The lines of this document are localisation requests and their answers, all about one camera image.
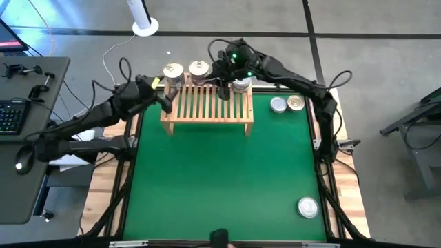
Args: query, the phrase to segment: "can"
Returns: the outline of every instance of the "can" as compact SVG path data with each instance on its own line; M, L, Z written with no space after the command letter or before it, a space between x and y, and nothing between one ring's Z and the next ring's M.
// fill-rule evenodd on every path
M170 63L164 67L164 76L170 87L181 87L185 84L184 67L178 63Z
M314 218L318 214L318 204L311 197L303 197L298 201L298 213L305 218Z
M288 98L288 107L290 110L298 111L305 107L305 100L298 95L292 95Z
M232 89L236 93L243 93L248 90L251 86L251 78L246 78L242 80L235 80L232 82Z
M190 78L194 85L202 86L205 83L205 77L208 74L209 66L205 61L192 61L188 65Z
M275 113L283 113L287 109L287 102L281 97L271 99L270 108Z

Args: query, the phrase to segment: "gray desk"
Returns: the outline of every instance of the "gray desk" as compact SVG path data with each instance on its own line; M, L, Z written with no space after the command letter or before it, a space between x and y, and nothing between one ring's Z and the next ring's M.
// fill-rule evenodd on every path
M22 64L27 68L40 65L43 71L55 74L50 82L49 92L41 95L43 103L49 109L55 105L65 73L70 63L69 58L33 58L0 57L0 74L4 75L7 65ZM0 78L0 99L13 97L28 98L32 87L44 84L45 76L29 73L27 76L16 75L12 79ZM0 136L0 224L23 224L29 221L34 209L47 164L34 162L34 167L26 175L18 175L14 169L15 155L23 146L23 137L33 132L44 130L50 117L50 111L39 105L31 104L26 122L19 136Z

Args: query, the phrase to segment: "gray floor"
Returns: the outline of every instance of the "gray floor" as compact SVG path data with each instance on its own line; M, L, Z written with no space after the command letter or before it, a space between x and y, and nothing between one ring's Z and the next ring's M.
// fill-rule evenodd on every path
M125 1L34 0L54 28L130 30L132 17ZM151 15L162 31L306 32L301 0L288 1L148 1ZM441 2L436 0L309 0L314 27L320 33L439 34ZM12 0L1 18L9 25L43 27L26 0ZM21 38L43 54L49 37L34 32ZM90 81L111 85L101 57L112 45L129 37L55 36L55 56L72 59L66 81L87 103ZM136 37L106 57L117 81L121 56L132 63L134 73L157 74L167 62L188 63L207 59L211 37ZM315 71L307 38L247 38L289 69L314 79ZM353 80L339 89L348 133L359 138L354 155L361 192L373 238L387 242L441 246L441 199L404 201L403 195L418 182L406 149L398 136L388 138L378 130L412 110L420 98L441 86L440 40L421 39L319 39L318 50L326 82L342 70L352 70ZM70 112L81 110L65 88L61 91ZM108 95L99 92L98 101ZM55 111L65 118L61 102ZM67 238L76 235L85 192L59 189L48 204L59 214L43 223L32 219L23 226L0 226L0 242ZM28 230L32 235L24 237Z

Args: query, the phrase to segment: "green table surface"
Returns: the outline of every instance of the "green table surface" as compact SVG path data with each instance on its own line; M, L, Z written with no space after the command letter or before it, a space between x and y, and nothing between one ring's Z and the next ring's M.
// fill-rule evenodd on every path
M275 95L254 94L254 126L175 124L165 133L160 108L144 114L123 237L207 240L325 240L322 214L297 211L319 201L306 109L275 114Z

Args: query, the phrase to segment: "black keyboard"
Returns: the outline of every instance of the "black keyboard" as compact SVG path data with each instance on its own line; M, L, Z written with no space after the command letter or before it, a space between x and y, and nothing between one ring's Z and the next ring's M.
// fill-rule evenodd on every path
M19 135L29 107L24 99L0 100L0 135Z

